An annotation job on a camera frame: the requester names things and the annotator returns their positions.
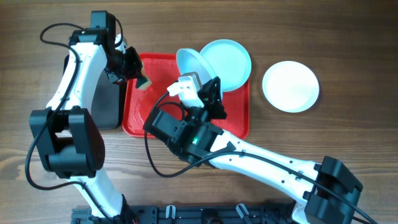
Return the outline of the white plate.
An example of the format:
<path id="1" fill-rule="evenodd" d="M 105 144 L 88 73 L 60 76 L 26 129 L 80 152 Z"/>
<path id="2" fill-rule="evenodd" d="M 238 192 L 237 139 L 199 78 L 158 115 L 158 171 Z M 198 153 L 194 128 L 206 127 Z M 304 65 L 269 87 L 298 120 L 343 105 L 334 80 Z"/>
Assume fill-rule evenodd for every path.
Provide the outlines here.
<path id="1" fill-rule="evenodd" d="M 265 72 L 262 90 L 273 107 L 287 113 L 300 113 L 310 109 L 318 100 L 320 84 L 306 65 L 282 61 Z"/>

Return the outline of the light blue plate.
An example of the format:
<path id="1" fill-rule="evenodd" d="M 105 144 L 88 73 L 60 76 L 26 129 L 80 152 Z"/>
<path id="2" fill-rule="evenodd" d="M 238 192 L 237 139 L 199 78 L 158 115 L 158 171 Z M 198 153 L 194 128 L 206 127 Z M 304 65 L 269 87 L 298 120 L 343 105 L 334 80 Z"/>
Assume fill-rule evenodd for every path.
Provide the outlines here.
<path id="1" fill-rule="evenodd" d="M 177 67 L 180 76 L 184 73 L 196 72 L 200 78 L 202 88 L 206 83 L 217 77 L 209 62 L 193 49 L 179 49 L 176 54 Z"/>
<path id="2" fill-rule="evenodd" d="M 220 77 L 223 92 L 237 90 L 247 82 L 251 74 L 250 55 L 236 41 L 214 40 L 201 49 L 200 55 L 208 61 L 216 75 Z"/>

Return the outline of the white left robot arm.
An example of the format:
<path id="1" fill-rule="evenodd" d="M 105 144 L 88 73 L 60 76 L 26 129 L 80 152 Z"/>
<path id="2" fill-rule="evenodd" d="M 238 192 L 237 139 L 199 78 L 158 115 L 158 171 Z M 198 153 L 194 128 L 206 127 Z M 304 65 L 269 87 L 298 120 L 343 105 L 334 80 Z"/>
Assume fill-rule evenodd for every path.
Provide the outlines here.
<path id="1" fill-rule="evenodd" d="M 88 28 L 76 26 L 66 48 L 68 62 L 56 93 L 30 114 L 30 150 L 38 151 L 44 169 L 64 186 L 80 191 L 99 222 L 134 223 L 134 212 L 103 167 L 104 141 L 91 108 L 102 74 L 116 85 L 136 80 L 140 90 L 150 79 L 135 48 L 124 43 L 120 21 L 107 11 L 93 11 Z"/>

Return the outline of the green and yellow sponge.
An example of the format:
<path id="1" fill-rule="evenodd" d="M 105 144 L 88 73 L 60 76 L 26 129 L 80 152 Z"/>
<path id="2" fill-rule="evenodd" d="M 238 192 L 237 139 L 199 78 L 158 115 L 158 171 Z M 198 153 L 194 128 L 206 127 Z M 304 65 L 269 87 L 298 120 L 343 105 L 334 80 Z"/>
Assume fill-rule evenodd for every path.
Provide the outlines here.
<path id="1" fill-rule="evenodd" d="M 152 84 L 152 81 L 146 75 L 145 69 L 142 68 L 140 76 L 138 78 L 136 78 L 136 89 L 146 90 L 151 84 Z"/>

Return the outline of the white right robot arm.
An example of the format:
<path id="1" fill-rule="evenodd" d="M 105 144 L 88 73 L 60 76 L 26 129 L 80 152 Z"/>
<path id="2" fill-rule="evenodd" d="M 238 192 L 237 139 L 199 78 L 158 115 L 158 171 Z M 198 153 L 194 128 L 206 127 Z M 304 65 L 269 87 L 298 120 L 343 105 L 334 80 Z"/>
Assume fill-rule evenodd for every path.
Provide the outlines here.
<path id="1" fill-rule="evenodd" d="M 338 159 L 322 163 L 289 158 L 237 138 L 211 123 L 226 117 L 221 103 L 221 80 L 216 77 L 197 91 L 200 106 L 178 104 L 177 119 L 162 110 L 158 100 L 143 129 L 165 143 L 188 171 L 202 164 L 234 171 L 280 190 L 295 201 L 291 218 L 296 223 L 351 223 L 362 183 Z"/>

